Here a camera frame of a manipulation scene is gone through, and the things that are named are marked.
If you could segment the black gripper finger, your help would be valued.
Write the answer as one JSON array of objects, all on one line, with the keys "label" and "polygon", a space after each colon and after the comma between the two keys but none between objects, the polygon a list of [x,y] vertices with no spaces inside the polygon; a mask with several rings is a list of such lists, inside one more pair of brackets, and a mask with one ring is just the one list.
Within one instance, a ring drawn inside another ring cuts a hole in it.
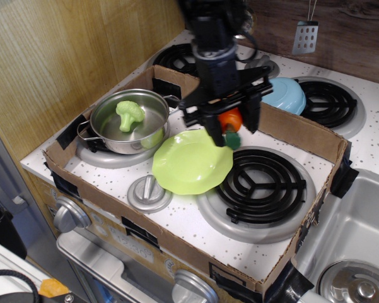
[{"label": "black gripper finger", "polygon": [[221,123],[216,115],[207,114],[203,117],[203,126],[212,137],[214,144],[218,147],[224,146]]},{"label": "black gripper finger", "polygon": [[243,125],[255,133],[259,128],[260,119],[260,95],[246,96],[239,106],[243,119]]}]

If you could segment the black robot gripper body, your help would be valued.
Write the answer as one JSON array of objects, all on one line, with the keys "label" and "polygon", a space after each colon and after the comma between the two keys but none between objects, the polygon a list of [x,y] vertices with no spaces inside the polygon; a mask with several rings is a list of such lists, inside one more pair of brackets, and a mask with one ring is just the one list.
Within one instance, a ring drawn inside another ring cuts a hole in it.
[{"label": "black robot gripper body", "polygon": [[269,93],[271,69],[267,66],[238,69],[236,44],[221,50],[202,49],[192,45],[199,86],[180,101],[178,108],[184,114],[186,126],[203,125],[207,114],[217,117],[238,108],[246,96]]}]

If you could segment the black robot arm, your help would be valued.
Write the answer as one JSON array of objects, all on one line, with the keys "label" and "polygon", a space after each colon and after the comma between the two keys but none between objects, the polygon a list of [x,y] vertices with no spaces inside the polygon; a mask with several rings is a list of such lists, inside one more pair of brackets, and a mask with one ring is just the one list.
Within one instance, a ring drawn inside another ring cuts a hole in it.
[{"label": "black robot arm", "polygon": [[200,124],[216,146],[236,150],[241,145],[239,129],[258,130],[262,96],[272,92],[270,67],[239,70],[236,66],[240,62],[236,35],[255,41],[243,28],[245,1],[179,1],[178,5],[194,36],[191,48],[200,78],[178,108],[186,126]]}]

